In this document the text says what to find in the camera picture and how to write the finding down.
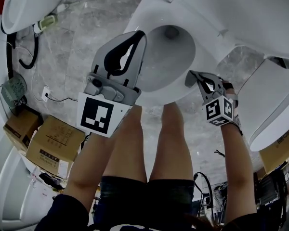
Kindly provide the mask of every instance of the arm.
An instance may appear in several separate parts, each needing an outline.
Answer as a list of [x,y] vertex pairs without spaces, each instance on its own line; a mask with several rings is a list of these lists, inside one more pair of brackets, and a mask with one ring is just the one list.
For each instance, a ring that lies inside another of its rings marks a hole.
[[92,134],[71,169],[64,194],[79,200],[88,212],[112,150],[109,138]]
[[256,213],[253,169],[250,155],[238,128],[233,124],[221,127],[225,145],[228,197],[226,223]]

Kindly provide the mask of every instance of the hair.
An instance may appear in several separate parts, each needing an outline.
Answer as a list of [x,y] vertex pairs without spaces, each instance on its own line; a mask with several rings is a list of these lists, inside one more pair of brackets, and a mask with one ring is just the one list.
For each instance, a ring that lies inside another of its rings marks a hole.
[[186,221],[190,223],[198,231],[220,231],[223,226],[211,223],[207,217],[196,217],[192,215],[185,216]]

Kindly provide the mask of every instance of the person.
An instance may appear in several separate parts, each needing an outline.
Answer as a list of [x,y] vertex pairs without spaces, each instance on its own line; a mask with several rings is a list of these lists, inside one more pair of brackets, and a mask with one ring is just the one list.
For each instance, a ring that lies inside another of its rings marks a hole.
[[[164,106],[154,167],[147,182],[141,127],[142,108],[134,106],[111,138],[92,134],[77,157],[66,189],[57,196],[36,230],[220,230],[190,216],[193,168],[176,103]],[[253,169],[237,126],[221,126],[225,147],[228,197],[225,226],[263,230],[256,214]],[[89,211],[100,183],[101,200],[88,226]]]

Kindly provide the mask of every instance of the wire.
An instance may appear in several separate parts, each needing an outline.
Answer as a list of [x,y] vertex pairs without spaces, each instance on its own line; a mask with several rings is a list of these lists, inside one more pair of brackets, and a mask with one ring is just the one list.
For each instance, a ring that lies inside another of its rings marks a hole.
[[[28,49],[26,49],[25,47],[15,47],[15,49],[23,49],[23,50],[27,51],[27,52],[29,53],[29,55],[33,58],[33,55],[31,54],[31,52],[30,52]],[[32,79],[31,79],[31,93],[32,93],[33,97],[34,97],[38,102],[43,102],[44,100],[38,99],[38,98],[35,96],[34,91],[33,91],[33,79],[34,79],[35,73],[36,73],[36,71],[37,71],[37,64],[36,64],[36,63],[34,63],[34,68],[35,68],[35,69],[34,69],[34,73],[33,73],[33,75],[32,75]]]
[[11,45],[13,47],[13,45],[10,42],[8,42],[8,41],[2,40],[2,39],[0,39],[0,41],[4,42],[4,43],[7,43],[7,44],[9,44],[9,45]]
[[199,210],[198,210],[198,212],[197,212],[197,217],[200,216],[200,211],[201,211],[201,208],[202,208],[202,203],[201,203],[202,196],[203,196],[203,194],[202,194],[202,192],[201,192],[201,197],[200,197],[200,200],[199,200]]
[[225,157],[225,154],[221,153],[219,150],[216,150],[214,153],[217,153],[218,155],[221,155],[221,156]]
[[52,98],[48,97],[47,94],[46,94],[45,96],[46,96],[46,98],[48,98],[48,99],[50,99],[51,101],[54,101],[54,102],[63,102],[63,101],[68,100],[68,99],[69,99],[69,100],[72,100],[72,101],[75,101],[75,102],[78,102],[78,100],[72,99],[72,98],[65,98],[65,99],[63,99],[63,100],[55,100],[55,99],[52,99]]
[[212,221],[214,221],[214,215],[213,215],[213,194],[212,194],[212,187],[210,185],[210,182],[208,180],[208,177],[202,173],[202,172],[197,172],[196,174],[194,174],[194,184],[195,186],[198,188],[198,190],[202,193],[202,190],[197,186],[196,184],[196,179],[198,177],[198,174],[202,175],[204,177],[204,179],[206,180],[207,184],[208,184],[208,188],[209,188],[209,193],[210,193],[210,203],[208,205],[211,206],[211,214],[212,214]]

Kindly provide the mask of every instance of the white toilet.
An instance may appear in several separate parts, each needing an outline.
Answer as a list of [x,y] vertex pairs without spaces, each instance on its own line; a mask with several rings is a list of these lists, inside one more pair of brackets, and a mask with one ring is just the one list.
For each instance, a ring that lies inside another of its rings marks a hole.
[[60,0],[5,0],[2,28],[6,34],[33,25],[53,11]]
[[266,148],[289,130],[289,69],[266,59],[238,98],[241,128],[250,150]]
[[213,72],[237,46],[289,59],[289,0],[142,0],[134,30],[148,40],[137,104],[164,105],[194,90],[189,70]]

